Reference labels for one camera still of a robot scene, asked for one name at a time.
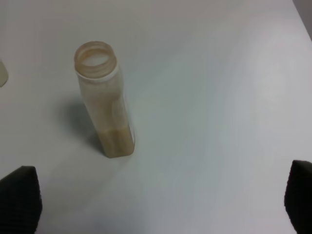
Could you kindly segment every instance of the white surface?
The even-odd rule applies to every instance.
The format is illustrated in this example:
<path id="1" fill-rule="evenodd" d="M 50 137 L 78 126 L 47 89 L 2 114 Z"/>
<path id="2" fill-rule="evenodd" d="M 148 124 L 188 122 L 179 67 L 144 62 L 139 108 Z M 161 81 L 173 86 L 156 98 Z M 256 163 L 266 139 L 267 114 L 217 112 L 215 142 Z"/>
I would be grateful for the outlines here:
<path id="1" fill-rule="evenodd" d="M 0 177 L 37 168 L 39 234 L 294 234 L 312 161 L 312 42 L 291 0 L 1 0 Z M 106 159 L 75 50 L 114 48 L 136 151 Z"/>

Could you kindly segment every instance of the translucent bottle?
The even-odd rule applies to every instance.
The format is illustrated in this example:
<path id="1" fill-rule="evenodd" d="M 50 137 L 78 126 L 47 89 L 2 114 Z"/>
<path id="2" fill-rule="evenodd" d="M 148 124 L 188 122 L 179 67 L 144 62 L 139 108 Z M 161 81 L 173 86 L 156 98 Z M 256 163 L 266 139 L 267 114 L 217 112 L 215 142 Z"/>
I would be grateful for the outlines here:
<path id="1" fill-rule="evenodd" d="M 75 53 L 80 92 L 107 157 L 128 156 L 135 139 L 123 95 L 123 76 L 110 45 L 91 41 Z"/>

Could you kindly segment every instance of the table surface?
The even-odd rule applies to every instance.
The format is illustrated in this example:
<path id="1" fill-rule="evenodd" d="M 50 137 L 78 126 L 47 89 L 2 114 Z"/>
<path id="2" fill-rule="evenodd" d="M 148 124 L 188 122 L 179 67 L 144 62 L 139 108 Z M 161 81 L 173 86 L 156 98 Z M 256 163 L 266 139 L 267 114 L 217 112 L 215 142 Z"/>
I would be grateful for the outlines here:
<path id="1" fill-rule="evenodd" d="M 0 177 L 34 165 L 38 234 L 294 234 L 312 42 L 291 0 L 1 0 Z M 105 158 L 73 55 L 112 45 L 136 130 Z"/>

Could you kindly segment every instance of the bottle opening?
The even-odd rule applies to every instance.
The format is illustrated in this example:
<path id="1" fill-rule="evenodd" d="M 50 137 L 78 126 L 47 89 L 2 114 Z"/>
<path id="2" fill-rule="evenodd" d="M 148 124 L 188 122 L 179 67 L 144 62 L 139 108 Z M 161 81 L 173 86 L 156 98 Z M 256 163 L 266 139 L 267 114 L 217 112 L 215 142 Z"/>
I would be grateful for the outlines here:
<path id="1" fill-rule="evenodd" d="M 79 47 L 75 53 L 75 70 L 86 78 L 102 78 L 116 68 L 117 59 L 110 45 L 91 41 Z"/>

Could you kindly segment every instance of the black object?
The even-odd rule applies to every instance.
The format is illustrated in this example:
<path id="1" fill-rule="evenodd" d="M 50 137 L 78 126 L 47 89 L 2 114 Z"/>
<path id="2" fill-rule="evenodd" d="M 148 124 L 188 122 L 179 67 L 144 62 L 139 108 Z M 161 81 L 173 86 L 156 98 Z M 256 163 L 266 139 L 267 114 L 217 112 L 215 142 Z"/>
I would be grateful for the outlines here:
<path id="1" fill-rule="evenodd" d="M 294 160 L 284 204 L 298 234 L 312 234 L 312 163 Z"/>
<path id="2" fill-rule="evenodd" d="M 35 167 L 20 167 L 0 180 L 0 234 L 33 234 L 41 211 Z"/>

